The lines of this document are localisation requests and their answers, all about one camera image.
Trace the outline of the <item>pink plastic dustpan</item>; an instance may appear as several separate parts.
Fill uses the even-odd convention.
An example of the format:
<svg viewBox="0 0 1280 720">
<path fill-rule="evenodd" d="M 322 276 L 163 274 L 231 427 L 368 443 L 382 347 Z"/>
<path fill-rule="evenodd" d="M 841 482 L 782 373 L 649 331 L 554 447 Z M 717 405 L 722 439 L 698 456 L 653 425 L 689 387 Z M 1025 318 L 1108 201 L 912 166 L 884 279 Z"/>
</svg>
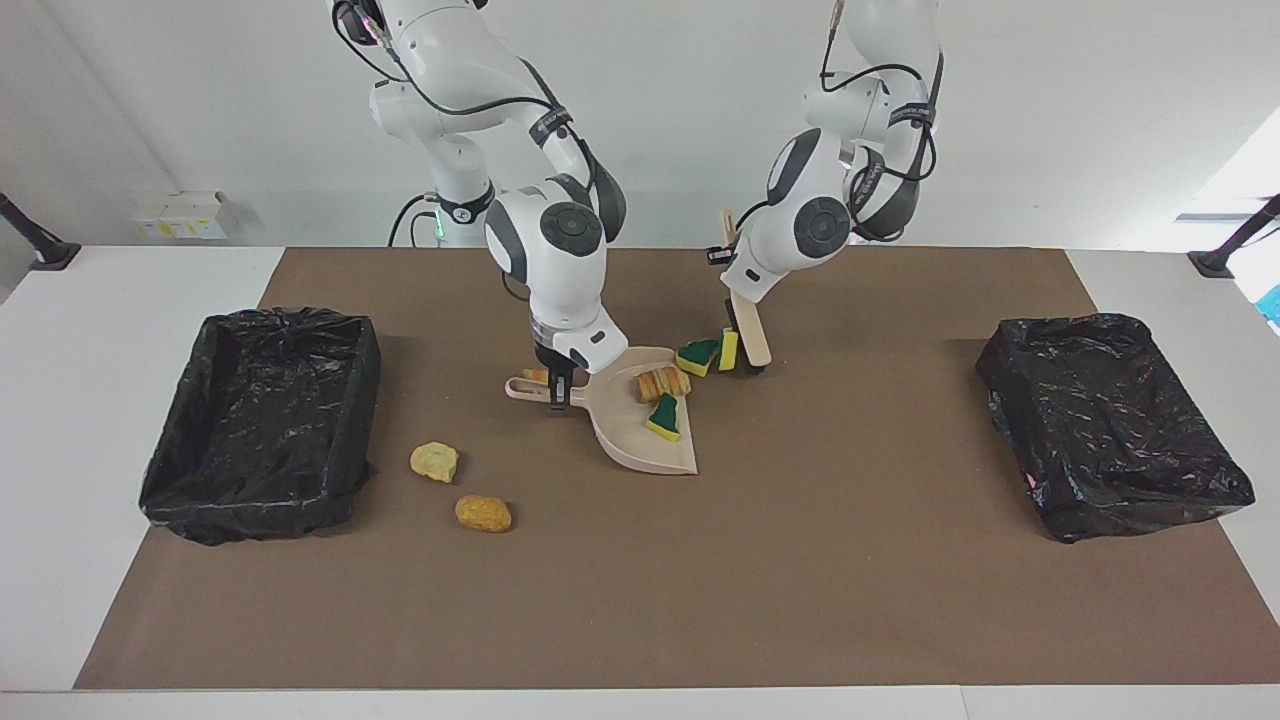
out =
<svg viewBox="0 0 1280 720">
<path fill-rule="evenodd" d="M 657 475 L 696 475 L 698 460 L 689 400 L 675 400 L 675 433 L 668 439 L 646 424 L 658 402 L 643 401 L 637 378 L 645 372 L 676 368 L 672 348 L 634 346 L 605 370 L 570 373 L 570 405 L 582 409 L 605 454 L 620 465 Z"/>
</svg>

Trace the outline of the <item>pink hand brush black bristles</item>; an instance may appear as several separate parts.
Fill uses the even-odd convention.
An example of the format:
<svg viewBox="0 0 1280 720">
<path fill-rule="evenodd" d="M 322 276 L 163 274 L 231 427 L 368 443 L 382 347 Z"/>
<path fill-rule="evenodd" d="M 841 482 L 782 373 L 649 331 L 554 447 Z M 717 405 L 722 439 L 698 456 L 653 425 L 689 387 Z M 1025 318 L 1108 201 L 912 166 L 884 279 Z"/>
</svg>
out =
<svg viewBox="0 0 1280 720">
<path fill-rule="evenodd" d="M 732 211 L 724 209 L 722 213 L 722 229 L 735 228 Z M 730 288 L 730 299 L 726 307 L 730 314 L 732 327 L 739 331 L 741 340 L 741 354 L 745 356 L 745 366 L 749 374 L 758 375 L 772 363 L 772 354 L 765 338 L 765 332 L 759 318 L 756 304 L 759 299 L 750 300 L 741 295 L 735 287 Z"/>
</svg>

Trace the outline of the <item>beige sponge chunk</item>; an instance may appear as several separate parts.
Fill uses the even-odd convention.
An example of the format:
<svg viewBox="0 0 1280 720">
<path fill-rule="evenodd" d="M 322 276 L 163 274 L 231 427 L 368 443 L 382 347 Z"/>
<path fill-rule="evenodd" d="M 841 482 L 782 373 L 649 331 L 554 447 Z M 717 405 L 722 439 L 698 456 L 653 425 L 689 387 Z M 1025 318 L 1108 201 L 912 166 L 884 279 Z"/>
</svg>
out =
<svg viewBox="0 0 1280 720">
<path fill-rule="evenodd" d="M 644 404 L 655 404 L 664 396 L 680 398 L 692 388 L 690 375 L 673 365 L 641 372 L 635 377 L 635 387 Z"/>
</svg>

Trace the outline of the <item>bin lined with black bag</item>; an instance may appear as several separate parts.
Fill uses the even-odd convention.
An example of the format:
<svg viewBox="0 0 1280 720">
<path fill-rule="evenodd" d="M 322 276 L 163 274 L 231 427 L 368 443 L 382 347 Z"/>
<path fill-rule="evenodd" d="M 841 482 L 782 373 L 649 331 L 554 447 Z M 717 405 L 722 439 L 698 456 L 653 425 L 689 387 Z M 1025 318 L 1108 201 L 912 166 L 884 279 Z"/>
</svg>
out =
<svg viewBox="0 0 1280 720">
<path fill-rule="evenodd" d="M 207 316 L 140 488 L 154 527 L 206 546 L 338 527 L 372 469 L 381 351 L 326 307 Z"/>
<path fill-rule="evenodd" d="M 975 372 L 1057 542 L 1146 536 L 1256 501 L 1251 478 L 1134 316 L 1002 320 Z"/>
</svg>

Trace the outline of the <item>pale yellow crumpled food piece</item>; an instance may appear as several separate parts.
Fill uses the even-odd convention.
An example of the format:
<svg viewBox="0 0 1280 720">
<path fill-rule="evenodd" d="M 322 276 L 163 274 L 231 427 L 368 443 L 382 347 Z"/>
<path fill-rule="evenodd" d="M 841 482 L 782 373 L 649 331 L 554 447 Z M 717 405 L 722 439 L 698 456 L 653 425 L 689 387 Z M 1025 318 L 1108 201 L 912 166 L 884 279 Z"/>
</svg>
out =
<svg viewBox="0 0 1280 720">
<path fill-rule="evenodd" d="M 413 448 L 410 469 L 428 479 L 452 484 L 460 465 L 460 452 L 442 442 L 428 442 Z"/>
</svg>

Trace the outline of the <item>golden brown nugget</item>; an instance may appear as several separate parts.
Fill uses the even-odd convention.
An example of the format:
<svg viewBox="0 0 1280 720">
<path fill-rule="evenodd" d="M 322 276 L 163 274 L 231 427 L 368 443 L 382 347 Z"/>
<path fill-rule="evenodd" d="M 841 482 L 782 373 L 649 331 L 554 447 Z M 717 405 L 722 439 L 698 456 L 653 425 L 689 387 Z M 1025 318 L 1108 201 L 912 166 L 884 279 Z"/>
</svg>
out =
<svg viewBox="0 0 1280 720">
<path fill-rule="evenodd" d="M 454 518 L 465 528 L 492 534 L 509 532 L 515 525 L 515 515 L 504 500 L 483 495 L 458 498 Z"/>
</svg>

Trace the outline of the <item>brown table mat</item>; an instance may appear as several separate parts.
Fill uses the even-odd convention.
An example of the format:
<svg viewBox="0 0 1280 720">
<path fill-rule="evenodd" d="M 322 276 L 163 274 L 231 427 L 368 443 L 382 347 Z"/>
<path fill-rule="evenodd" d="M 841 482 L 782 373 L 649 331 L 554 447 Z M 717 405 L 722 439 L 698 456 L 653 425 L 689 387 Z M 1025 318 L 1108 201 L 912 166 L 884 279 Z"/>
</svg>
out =
<svg viewBox="0 0 1280 720">
<path fill-rule="evenodd" d="M 855 247 L 763 302 L 774 364 L 690 398 L 695 477 L 506 397 L 527 314 L 483 250 L 293 249 L 266 306 L 370 316 L 375 474 L 351 521 L 150 529 L 83 689 L 1280 683 L 1224 529 L 1060 544 L 989 419 L 998 322 L 1093 309 L 1062 252 Z M 460 452 L 452 484 L 415 447 Z M 462 527 L 504 500 L 502 534 Z"/>
</svg>

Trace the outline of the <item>white box with yellow labels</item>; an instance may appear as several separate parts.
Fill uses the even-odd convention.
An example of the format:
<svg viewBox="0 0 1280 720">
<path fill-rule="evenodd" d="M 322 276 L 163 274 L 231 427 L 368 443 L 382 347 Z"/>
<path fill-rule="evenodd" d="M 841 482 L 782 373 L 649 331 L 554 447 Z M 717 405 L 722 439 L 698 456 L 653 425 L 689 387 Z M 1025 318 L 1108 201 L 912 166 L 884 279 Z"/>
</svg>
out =
<svg viewBox="0 0 1280 720">
<path fill-rule="evenodd" d="M 138 195 L 131 222 L 141 237 L 154 241 L 227 241 L 238 225 L 220 191 Z"/>
</svg>

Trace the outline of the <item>black stand leg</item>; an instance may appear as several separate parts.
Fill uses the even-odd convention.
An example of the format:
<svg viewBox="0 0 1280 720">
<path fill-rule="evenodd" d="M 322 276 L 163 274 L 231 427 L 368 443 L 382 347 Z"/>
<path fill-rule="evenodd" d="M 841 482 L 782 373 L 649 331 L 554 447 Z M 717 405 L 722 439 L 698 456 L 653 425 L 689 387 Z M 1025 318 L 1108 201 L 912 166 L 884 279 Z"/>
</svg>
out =
<svg viewBox="0 0 1280 720">
<path fill-rule="evenodd" d="M 1235 275 L 1228 268 L 1229 260 L 1236 251 L 1244 249 L 1251 241 L 1261 240 L 1263 229 L 1275 225 L 1280 231 L 1280 193 L 1267 199 L 1265 205 L 1253 215 L 1243 220 L 1235 231 L 1219 245 L 1208 251 L 1189 251 L 1187 259 L 1197 272 L 1211 279 L 1234 279 Z"/>
<path fill-rule="evenodd" d="M 0 217 L 32 246 L 36 255 L 29 264 L 32 272 L 64 270 L 82 250 L 79 243 L 65 242 L 29 219 L 4 192 L 0 192 Z"/>
</svg>

